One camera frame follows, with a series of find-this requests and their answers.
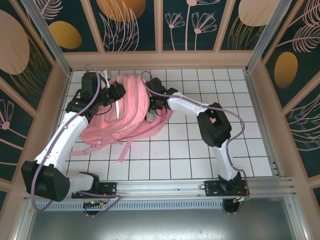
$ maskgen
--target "black bracket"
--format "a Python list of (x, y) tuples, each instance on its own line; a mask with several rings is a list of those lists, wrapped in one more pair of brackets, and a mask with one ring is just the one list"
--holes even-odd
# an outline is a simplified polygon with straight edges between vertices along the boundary
[(230, 181), (221, 179), (205, 181), (203, 190), (207, 197), (241, 196), (241, 190), (246, 192), (247, 185), (245, 180), (241, 180), (240, 172), (238, 172), (237, 176)]
[[(95, 191), (94, 194), (98, 195), (116, 195), (117, 193), (117, 183), (116, 182), (100, 182), (99, 185), (97, 186), (98, 191)], [(90, 196), (78, 192), (74, 192), (71, 195), (72, 199), (101, 199), (103, 200), (103, 197), (95, 197), (95, 196)]]

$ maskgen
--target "yellow oval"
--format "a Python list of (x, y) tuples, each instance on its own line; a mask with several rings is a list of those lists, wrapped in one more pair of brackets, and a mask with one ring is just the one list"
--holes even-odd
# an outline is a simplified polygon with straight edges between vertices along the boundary
[(70, 23), (55, 21), (49, 25), (49, 29), (60, 47), (66, 49), (76, 49), (80, 47), (82, 43), (81, 35)]
[(289, 52), (283, 52), (277, 59), (274, 68), (275, 83), (282, 89), (287, 88), (295, 79), (298, 71), (298, 60)]
[(129, 9), (133, 11), (136, 18), (145, 11), (146, 0), (96, 0), (99, 8), (108, 18), (117, 22), (128, 22), (132, 18), (128, 17), (123, 2), (128, 11)]
[(264, 26), (268, 23), (278, 2), (279, 0), (241, 0), (239, 19), (247, 26)]
[(22, 73), (29, 62), (28, 35), (9, 13), (0, 10), (0, 69), (8, 74)]

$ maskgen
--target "purple cable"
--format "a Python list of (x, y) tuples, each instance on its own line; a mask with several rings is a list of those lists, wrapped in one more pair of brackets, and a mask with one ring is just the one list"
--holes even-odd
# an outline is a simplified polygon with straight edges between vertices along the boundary
[(40, 163), (40, 165), (38, 166), (37, 170), (35, 171), (35, 174), (34, 174), (34, 177), (33, 177), (33, 180), (32, 180), (32, 184), (31, 184), (31, 203), (32, 203), (32, 206), (34, 208), (34, 210), (38, 211), (38, 212), (42, 212), (44, 210), (46, 210), (50, 205), (51, 203), (53, 202), (53, 200), (51, 200), (44, 208), (38, 208), (37, 205), (36, 205), (36, 201), (35, 201), (35, 187), (36, 187), (36, 181), (37, 181), (37, 178), (38, 178), (38, 175), (39, 175), (39, 172), (41, 170), (41, 168), (43, 167), (43, 165), (45, 164), (46, 160), (48, 159), (48, 156), (50, 155), (52, 149), (54, 148), (55, 144), (57, 143), (59, 137), (62, 135), (62, 133), (64, 132), (64, 130), (67, 128), (67, 126), (76, 118), (78, 117), (80, 114), (84, 113), (93, 103), (94, 101), (96, 100), (98, 94), (99, 94), (99, 91), (100, 91), (100, 87), (101, 87), (101, 79), (100, 79), (100, 76), (99, 76), (99, 73), (98, 73), (98, 70), (96, 69), (95, 66), (93, 66), (92, 64), (87, 64), (85, 65), (85, 70), (88, 72), (88, 66), (91, 66), (95, 73), (96, 73), (96, 76), (97, 76), (97, 80), (98, 80), (98, 85), (97, 85), (97, 88), (96, 88), (96, 91), (95, 91), (95, 94), (92, 98), (92, 100), (88, 103), (87, 106), (85, 106), (84, 109), (82, 109), (80, 112), (78, 112), (76, 115), (74, 115), (69, 121), (66, 122), (66, 124), (64, 125), (64, 127), (58, 132), (58, 134), (56, 135), (56, 137), (54, 138), (54, 140), (52, 141), (50, 147), (48, 148), (48, 151), (46, 152), (42, 162)]
[(192, 104), (195, 104), (195, 105), (197, 105), (198, 107), (201, 107), (201, 108), (210, 109), (210, 110), (215, 110), (215, 111), (222, 111), (222, 112), (231, 114), (232, 116), (235, 116), (237, 119), (240, 120), (241, 125), (242, 125), (241, 131), (240, 131), (237, 135), (235, 135), (234, 137), (230, 138), (229, 141), (226, 142), (225, 148), (226, 148), (226, 155), (227, 155), (227, 157), (228, 157), (228, 161), (229, 161), (229, 163), (230, 163), (230, 166), (231, 166), (234, 170), (243, 173), (243, 175), (244, 175), (244, 180), (245, 180), (245, 184), (246, 184), (246, 194), (249, 195), (249, 186), (248, 186), (248, 179), (247, 179), (246, 172), (245, 172), (243, 169), (238, 169), (238, 168), (236, 168), (236, 167), (234, 166), (234, 164), (233, 164), (232, 161), (231, 161), (230, 154), (229, 154), (229, 144), (230, 144), (234, 139), (236, 139), (237, 137), (239, 137), (241, 134), (244, 133), (245, 128), (246, 128), (246, 126), (245, 126), (245, 121), (244, 121), (241, 117), (239, 117), (237, 114), (235, 114), (234, 112), (229, 111), (229, 110), (226, 110), (226, 109), (223, 109), (223, 108), (218, 108), (218, 107), (203, 105), (203, 103), (200, 103), (200, 102), (197, 102), (197, 101), (195, 101), (195, 100), (189, 99), (189, 98), (187, 98), (187, 97), (185, 97), (185, 96), (167, 95), (167, 94), (161, 94), (161, 93), (155, 92), (155, 91), (151, 90), (151, 89), (145, 84), (145, 82), (144, 82), (144, 80), (143, 80), (145, 73), (148, 73), (148, 74), (150, 75), (150, 78), (151, 78), (151, 79), (152, 79), (153, 77), (152, 77), (151, 72), (149, 72), (149, 71), (143, 71), (143, 72), (141, 73), (141, 79), (142, 79), (142, 82), (143, 82), (145, 88), (146, 88), (150, 93), (152, 93), (152, 94), (158, 95), (158, 96), (160, 96), (160, 97), (165, 97), (165, 98), (183, 99), (183, 100), (186, 100), (186, 101), (188, 101), (188, 102), (190, 102), (190, 103), (192, 103)]
[(95, 215), (89, 215), (87, 213), (87, 209), (90, 207), (90, 205), (86, 206), (85, 209), (84, 209), (84, 213), (85, 213), (85, 215), (87, 217), (91, 217), (91, 218), (99, 217), (100, 215), (106, 213), (110, 208), (112, 208), (121, 199), (120, 195), (99, 195), (99, 194), (88, 193), (88, 192), (85, 192), (85, 191), (78, 191), (78, 194), (85, 194), (85, 195), (88, 195), (88, 196), (98, 197), (98, 198), (118, 198), (110, 206), (108, 206), (105, 210), (99, 211)]

